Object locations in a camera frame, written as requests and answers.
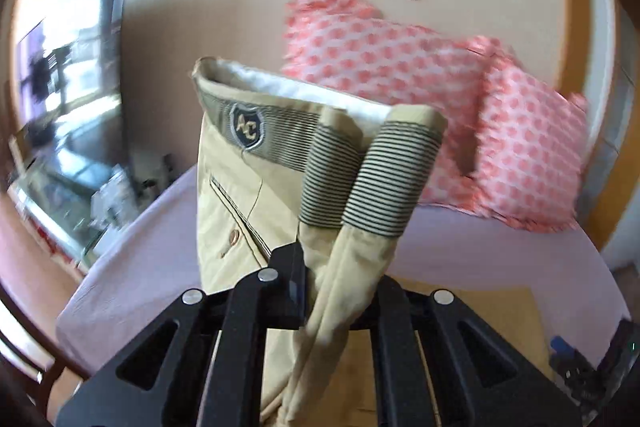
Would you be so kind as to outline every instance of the purple bed sheet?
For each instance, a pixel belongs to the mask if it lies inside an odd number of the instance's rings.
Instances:
[[[530,287],[548,338],[598,363],[626,304],[582,230],[534,233],[446,208],[419,207],[390,275],[454,289]],[[184,290],[200,287],[196,169],[185,173],[103,255],[58,318],[62,349],[97,370]]]

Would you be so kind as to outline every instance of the trousers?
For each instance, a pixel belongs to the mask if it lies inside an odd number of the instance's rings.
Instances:
[[[218,58],[201,58],[193,80],[205,111],[198,151],[203,289],[232,288],[295,240],[310,270],[307,324],[267,335],[261,420],[376,425],[368,335],[349,326],[393,258],[446,120],[428,106],[388,107]],[[516,347],[543,367],[537,309],[526,291],[513,292],[494,301],[530,310],[526,334],[512,336],[526,338]]]

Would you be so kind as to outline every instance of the pink pillow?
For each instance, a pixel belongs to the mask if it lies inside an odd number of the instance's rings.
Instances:
[[[586,100],[494,57],[479,115],[477,187],[466,210],[536,232],[577,228]]]
[[[454,160],[474,133],[482,78],[500,42],[455,42],[377,18],[364,0],[293,0],[282,72],[377,102],[423,103],[449,121],[421,203],[462,204],[472,182]]]

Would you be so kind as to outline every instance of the brown button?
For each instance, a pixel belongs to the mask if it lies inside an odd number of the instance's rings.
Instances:
[[[229,234],[229,244],[231,246],[235,245],[238,239],[240,239],[240,232],[238,232],[238,230],[232,230]]]

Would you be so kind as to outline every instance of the yellow fabric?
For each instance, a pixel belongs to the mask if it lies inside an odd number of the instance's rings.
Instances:
[[[202,72],[195,73],[200,81]],[[216,96],[264,107],[303,107],[361,149],[375,140],[344,111],[317,103],[247,93],[216,82]],[[429,108],[404,106],[389,119],[433,123]],[[290,427],[376,424],[369,337],[348,327],[369,304],[377,281],[392,260],[397,238],[352,225],[322,229],[300,223],[304,174],[243,150],[223,136],[226,128],[205,116],[198,156],[198,259],[203,289],[229,289],[268,263],[270,250],[298,238],[311,271],[310,318],[300,331],[270,330],[267,335],[261,419]],[[239,240],[231,244],[233,231]],[[401,281],[430,293],[435,287]],[[528,289],[454,292],[547,376],[545,339]]]

